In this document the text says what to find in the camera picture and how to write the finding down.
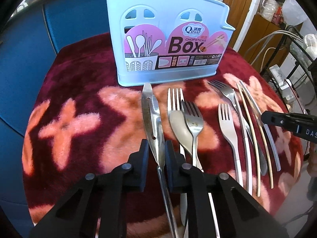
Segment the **silver spoon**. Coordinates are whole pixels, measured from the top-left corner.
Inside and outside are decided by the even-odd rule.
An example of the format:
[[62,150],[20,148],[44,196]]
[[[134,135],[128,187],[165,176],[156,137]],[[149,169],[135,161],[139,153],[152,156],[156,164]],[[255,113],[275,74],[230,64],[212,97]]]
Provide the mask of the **silver spoon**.
[[187,128],[184,113],[180,110],[172,111],[169,123],[178,142],[192,156],[193,136]]

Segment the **silver slotted tongs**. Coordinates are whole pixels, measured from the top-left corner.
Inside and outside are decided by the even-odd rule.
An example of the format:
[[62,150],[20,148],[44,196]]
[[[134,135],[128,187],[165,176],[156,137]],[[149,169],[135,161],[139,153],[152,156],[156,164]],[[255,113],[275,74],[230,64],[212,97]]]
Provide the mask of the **silver slotted tongs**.
[[158,179],[163,195],[171,235],[172,237],[179,237],[174,209],[163,173],[165,166],[165,140],[159,103],[153,93],[152,85],[150,83],[145,83],[143,85],[141,106],[146,137],[157,164]]

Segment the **silver fork short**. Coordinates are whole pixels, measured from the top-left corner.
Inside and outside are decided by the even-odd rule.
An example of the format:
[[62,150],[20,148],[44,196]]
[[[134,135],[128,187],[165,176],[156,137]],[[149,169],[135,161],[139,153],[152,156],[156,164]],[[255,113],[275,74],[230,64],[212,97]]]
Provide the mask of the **silver fork short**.
[[238,148],[238,136],[235,131],[232,113],[228,104],[218,105],[218,119],[221,133],[233,150],[236,181],[241,186],[243,186],[242,168]]

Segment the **beige chopstick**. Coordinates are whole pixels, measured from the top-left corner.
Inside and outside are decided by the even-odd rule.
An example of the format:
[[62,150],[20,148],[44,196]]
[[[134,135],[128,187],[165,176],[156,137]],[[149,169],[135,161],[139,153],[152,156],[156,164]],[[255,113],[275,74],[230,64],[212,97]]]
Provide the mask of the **beige chopstick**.
[[262,138],[262,143],[264,145],[264,150],[266,153],[266,156],[264,156],[264,163],[265,166],[267,168],[267,171],[269,172],[269,181],[270,181],[270,187],[273,189],[274,188],[274,184],[273,184],[273,173],[272,173],[272,163],[271,163],[271,158],[270,158],[270,153],[269,153],[269,149],[268,149],[268,143],[266,141],[266,137],[264,134],[264,124],[262,123],[260,116],[261,116],[261,110],[258,109],[256,107],[256,103],[255,100],[253,99],[253,97],[251,96],[249,90],[247,89],[247,87],[243,84],[242,81],[239,81],[239,83],[237,84],[237,88],[238,91],[240,93],[240,97],[242,100],[242,104],[247,116],[247,124],[249,126],[250,132],[251,132],[251,140],[253,142],[254,145],[254,150],[255,150],[255,157],[256,157],[256,170],[257,170],[257,191],[256,191],[256,195],[258,197],[260,197],[261,195],[261,157],[260,157],[260,145],[258,144],[257,141],[257,137],[256,137],[256,132],[255,132],[255,128],[253,125],[253,121],[251,118],[251,113],[249,111],[249,107],[248,105],[251,107],[251,112],[254,114],[259,132],[260,132],[260,136]]

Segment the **silver fork centre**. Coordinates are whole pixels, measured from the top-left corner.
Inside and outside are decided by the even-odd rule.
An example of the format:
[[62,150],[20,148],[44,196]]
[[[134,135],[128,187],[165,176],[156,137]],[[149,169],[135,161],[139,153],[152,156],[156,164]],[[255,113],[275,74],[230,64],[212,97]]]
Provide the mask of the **silver fork centre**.
[[182,101],[182,110],[184,112],[187,128],[193,136],[192,143],[192,164],[202,170],[198,158],[198,136],[204,127],[204,120],[197,105],[194,102]]

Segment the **silver fork long angled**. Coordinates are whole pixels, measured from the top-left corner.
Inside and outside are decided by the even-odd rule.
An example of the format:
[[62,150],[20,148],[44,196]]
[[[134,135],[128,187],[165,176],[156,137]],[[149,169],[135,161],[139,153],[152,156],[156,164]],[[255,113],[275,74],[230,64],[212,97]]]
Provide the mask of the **silver fork long angled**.
[[[234,99],[235,91],[234,91],[233,88],[231,88],[227,84],[222,83],[222,82],[220,82],[218,80],[211,80],[211,81],[208,80],[207,82],[212,87],[218,89],[226,98],[228,98],[231,101],[234,109],[236,111],[238,111],[238,102],[236,102],[235,99]],[[261,175],[265,176],[267,174],[267,172],[268,172],[268,166],[267,166],[266,159],[264,157],[264,153],[262,152],[262,149],[260,148],[260,144],[258,142],[256,142],[257,146],[255,146],[254,141],[253,141],[253,137],[252,137],[252,134],[251,134],[250,126],[247,123],[245,118],[243,118],[243,121],[245,123],[245,127],[246,127],[246,130],[247,130],[247,134],[249,136],[249,140],[253,144],[254,148],[256,148],[256,147],[258,148],[258,153],[259,153],[259,158],[260,158]]]

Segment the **white power strip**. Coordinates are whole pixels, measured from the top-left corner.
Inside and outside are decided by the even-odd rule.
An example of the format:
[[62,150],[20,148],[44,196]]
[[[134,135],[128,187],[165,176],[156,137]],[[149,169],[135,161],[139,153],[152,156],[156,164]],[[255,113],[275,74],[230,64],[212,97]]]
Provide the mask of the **white power strip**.
[[291,103],[295,100],[295,95],[291,90],[291,83],[283,74],[280,67],[275,64],[269,68],[269,73],[273,79],[273,83],[277,86],[278,91],[282,95],[282,99],[286,103]]

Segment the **light blue chopsticks box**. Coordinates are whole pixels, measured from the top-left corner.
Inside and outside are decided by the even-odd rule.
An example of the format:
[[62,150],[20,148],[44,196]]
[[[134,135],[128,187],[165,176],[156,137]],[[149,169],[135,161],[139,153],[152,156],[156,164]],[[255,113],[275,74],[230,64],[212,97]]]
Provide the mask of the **light blue chopsticks box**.
[[234,27],[217,0],[106,0],[118,83],[214,76]]

